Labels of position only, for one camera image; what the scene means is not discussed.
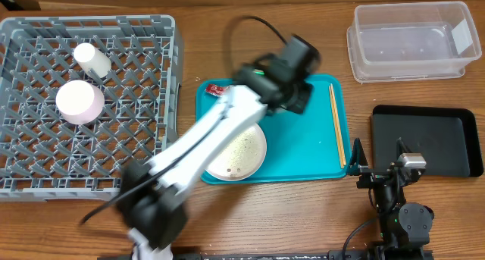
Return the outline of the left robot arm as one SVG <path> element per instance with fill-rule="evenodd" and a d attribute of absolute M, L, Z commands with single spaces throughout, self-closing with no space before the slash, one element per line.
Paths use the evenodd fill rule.
<path fill-rule="evenodd" d="M 233 85 L 172 146 L 144 164 L 123 170 L 116 204 L 134 259 L 171 259 L 171 244 L 184 228 L 184 202 L 210 163 L 238 135 L 279 108 L 301 114 L 313 90 L 306 78 L 320 64 L 318 50 L 292 36 L 278 55 L 243 64 Z"/>

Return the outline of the clear plastic storage bin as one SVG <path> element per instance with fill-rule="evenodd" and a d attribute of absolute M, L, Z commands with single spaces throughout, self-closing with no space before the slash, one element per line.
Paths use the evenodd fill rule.
<path fill-rule="evenodd" d="M 464 2 L 359 5 L 346 32 L 360 83 L 462 77 L 482 48 Z"/>

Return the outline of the large white dirty plate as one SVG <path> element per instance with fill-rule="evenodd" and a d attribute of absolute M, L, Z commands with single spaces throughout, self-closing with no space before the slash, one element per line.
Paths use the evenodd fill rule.
<path fill-rule="evenodd" d="M 263 164 L 267 141 L 258 124 L 238 135 L 208 166 L 206 172 L 223 181 L 244 180 Z"/>

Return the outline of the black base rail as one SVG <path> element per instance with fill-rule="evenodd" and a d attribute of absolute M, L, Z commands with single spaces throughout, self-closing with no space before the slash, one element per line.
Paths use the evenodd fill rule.
<path fill-rule="evenodd" d="M 330 250 L 326 253 L 320 254 L 276 254 L 276 255 L 204 255 L 197 253 L 186 253 L 174 255 L 174 260 L 340 260 L 342 258 L 341 250 Z M 110 257 L 98 257 L 98 260 L 129 260 L 132 259 L 130 255 L 119 255 Z M 349 250 L 346 252 L 347 260 L 365 260 L 377 259 L 373 256 L 368 256 L 365 250 Z M 424 251 L 425 260 L 433 260 L 432 251 Z"/>

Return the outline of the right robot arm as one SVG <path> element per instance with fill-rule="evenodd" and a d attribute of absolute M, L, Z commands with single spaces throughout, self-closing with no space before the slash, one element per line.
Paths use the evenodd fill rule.
<path fill-rule="evenodd" d="M 418 182 L 427 162 L 420 153 L 413 153 L 401 139 L 396 141 L 398 158 L 388 168 L 371 169 L 361 141 L 356 139 L 349 162 L 349 174 L 358 176 L 356 186 L 368 191 L 376 216 L 354 229 L 341 249 L 342 259 L 432 259 L 431 251 L 423 250 L 430 242 L 433 210 L 426 205 L 407 202 L 403 188 Z M 380 241 L 364 250 L 348 250 L 350 240 L 363 228 L 377 222 Z"/>

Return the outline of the black plastic tray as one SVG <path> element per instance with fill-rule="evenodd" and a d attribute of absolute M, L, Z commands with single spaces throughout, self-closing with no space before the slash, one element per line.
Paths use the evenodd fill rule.
<path fill-rule="evenodd" d="M 423 155 L 426 175 L 480 177 L 484 173 L 477 123 L 464 108 L 378 105 L 371 115 L 373 166 L 399 157 L 397 139 Z"/>

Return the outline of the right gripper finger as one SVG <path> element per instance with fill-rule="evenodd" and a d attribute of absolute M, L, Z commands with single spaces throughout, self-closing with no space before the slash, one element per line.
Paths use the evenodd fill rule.
<path fill-rule="evenodd" d="M 356 138 L 354 140 L 352 155 L 346 173 L 350 176 L 359 176 L 366 172 L 368 172 L 368 162 L 361 144 L 361 140 Z"/>
<path fill-rule="evenodd" d="M 403 161 L 404 157 L 411 153 L 411 150 L 404 143 L 401 137 L 396 140 L 396 157 L 397 161 Z"/>

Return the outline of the white cup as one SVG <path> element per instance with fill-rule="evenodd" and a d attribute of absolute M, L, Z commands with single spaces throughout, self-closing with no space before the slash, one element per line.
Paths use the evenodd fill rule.
<path fill-rule="evenodd" d="M 95 74 L 97 77 L 103 78 L 111 69 L 111 61 L 108 56 L 90 43 L 84 42 L 76 46 L 73 56 L 88 77 L 93 78 Z"/>

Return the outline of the grey plastic dish rack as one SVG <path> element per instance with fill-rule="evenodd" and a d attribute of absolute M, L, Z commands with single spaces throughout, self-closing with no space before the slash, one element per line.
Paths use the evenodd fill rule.
<path fill-rule="evenodd" d="M 88 77 L 73 52 L 90 43 L 111 69 Z M 1 22 L 1 199 L 112 198 L 121 168 L 177 139 L 183 39 L 169 15 L 8 17 Z M 91 123 L 68 123 L 55 104 L 84 80 L 105 97 Z"/>

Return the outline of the red snack wrapper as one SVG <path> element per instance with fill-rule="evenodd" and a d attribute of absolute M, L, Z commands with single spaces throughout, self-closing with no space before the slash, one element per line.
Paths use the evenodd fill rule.
<path fill-rule="evenodd" d="M 212 95 L 212 96 L 217 96 L 221 97 L 224 92 L 226 91 L 227 86 L 219 86 L 216 84 L 208 84 L 205 88 L 205 92 Z"/>

